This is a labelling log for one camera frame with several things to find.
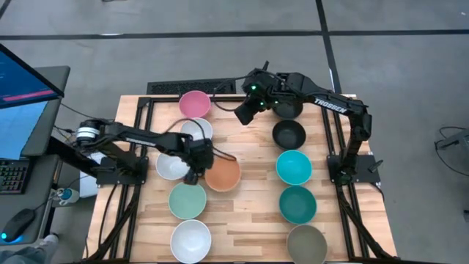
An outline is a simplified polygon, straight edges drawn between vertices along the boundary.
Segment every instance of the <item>black bowl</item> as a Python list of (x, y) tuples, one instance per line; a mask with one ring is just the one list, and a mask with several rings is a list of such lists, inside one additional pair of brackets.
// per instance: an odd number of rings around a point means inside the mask
[(276, 113), (280, 118), (286, 120), (292, 120), (298, 117), (303, 111), (302, 103), (280, 103), (278, 106), (273, 108), (273, 112)]
[(285, 150), (296, 150), (306, 140), (306, 132), (299, 122), (283, 120), (278, 122), (272, 130), (273, 141)]

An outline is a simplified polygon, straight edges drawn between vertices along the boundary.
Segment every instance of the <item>gray floor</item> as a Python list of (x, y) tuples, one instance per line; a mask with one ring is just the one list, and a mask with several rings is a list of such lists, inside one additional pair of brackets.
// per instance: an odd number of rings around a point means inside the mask
[[(465, 0), (323, 0), (330, 30), (469, 29)], [(231, 30), (319, 30), (314, 1), (295, 0), (14, 0), (0, 34), (102, 34)], [(469, 36), (332, 37), (343, 92), (374, 115), (372, 149), (400, 257), (445, 263), (469, 259), (469, 177), (437, 159), (433, 142), (444, 125), (467, 127)], [(299, 71), (331, 88), (321, 37), (2, 41), (35, 67), (72, 68), (64, 102), (113, 117), (120, 95), (144, 94), (148, 81), (246, 74), (268, 59), (273, 71)], [(61, 109), (56, 124), (83, 118)], [(457, 148), (442, 156), (469, 172)], [(62, 180), (76, 177), (67, 169)], [(55, 263), (78, 260), (93, 199), (60, 208)]]

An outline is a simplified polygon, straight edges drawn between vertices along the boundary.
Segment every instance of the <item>butcher block tabletop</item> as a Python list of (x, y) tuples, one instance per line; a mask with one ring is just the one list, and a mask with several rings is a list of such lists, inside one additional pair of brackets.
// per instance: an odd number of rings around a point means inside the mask
[[(122, 96), (117, 110), (116, 121), (133, 126), (138, 95)], [(220, 103), (231, 109), (239, 102)], [(183, 118), (177, 103), (156, 103), (152, 116), (151, 131), (163, 132), (174, 121)], [(144, 127), (147, 108), (142, 114), (141, 128)], [(330, 126), (333, 131), (336, 152), (339, 151), (333, 115)], [(278, 208), (278, 198), (288, 187), (276, 173), (276, 160), (282, 153), (273, 142), (272, 129), (280, 119), (272, 112), (265, 111), (255, 116), (247, 126), (241, 125), (233, 112), (225, 112), (214, 105), (204, 117), (213, 126), (213, 143), (224, 152), (237, 157), (241, 166), (241, 181), (237, 188), (227, 193), (218, 193), (207, 187), (204, 179), (200, 184), (207, 192), (207, 207), (196, 219), (204, 222), (212, 234), (212, 246), (204, 262), (248, 262), (248, 261), (292, 261), (287, 252), (287, 235), (295, 226), (285, 220)], [(322, 122), (321, 108), (305, 104), (303, 113), (296, 119), (306, 130), (306, 143), (299, 149), (305, 153), (314, 171), (311, 179), (303, 186), (317, 199), (317, 214), (310, 225), (325, 236), (328, 243), (327, 261), (347, 259), (339, 205), (334, 185), (329, 180), (326, 156), (328, 144)], [(348, 140), (350, 124), (346, 117), (341, 123)], [(179, 124), (172, 131), (179, 131)], [(127, 143), (118, 143), (126, 150)], [(368, 142), (361, 147), (361, 154), (370, 152)], [(181, 180), (169, 181), (161, 178), (155, 169), (159, 152), (148, 149), (149, 172), (147, 182), (141, 187), (136, 229), (131, 262), (176, 262), (169, 247), (174, 228), (182, 222), (171, 214), (168, 208), (169, 193)], [(355, 184), (360, 203), (363, 223), (376, 241), (391, 255), (396, 255), (391, 230), (381, 194), (368, 183)], [(90, 253), (97, 249), (100, 224), (112, 186), (99, 189), (89, 228), (87, 242)], [(104, 224), (103, 240), (111, 231), (116, 220), (121, 186), (111, 198), (111, 204)], [(360, 256), (356, 229), (350, 222), (355, 254)], [(120, 235), (117, 257), (124, 252), (127, 225)]]

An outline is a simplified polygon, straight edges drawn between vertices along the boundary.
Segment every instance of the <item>teal bowl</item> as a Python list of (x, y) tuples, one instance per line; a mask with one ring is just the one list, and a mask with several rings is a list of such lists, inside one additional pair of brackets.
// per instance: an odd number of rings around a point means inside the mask
[(197, 217), (207, 204), (207, 194), (200, 185), (178, 183), (169, 194), (169, 210), (179, 219)]
[(278, 201), (281, 215), (292, 224), (305, 224), (311, 221), (317, 211), (314, 195), (302, 186), (286, 188)]
[(309, 180), (313, 174), (313, 165), (309, 158), (297, 150), (288, 150), (277, 159), (277, 175), (293, 186), (299, 186)]

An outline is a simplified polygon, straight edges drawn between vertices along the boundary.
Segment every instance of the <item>keyboard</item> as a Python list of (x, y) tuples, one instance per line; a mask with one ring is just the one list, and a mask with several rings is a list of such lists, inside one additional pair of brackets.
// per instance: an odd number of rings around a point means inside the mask
[(0, 194), (22, 194), (31, 174), (29, 160), (0, 159)]

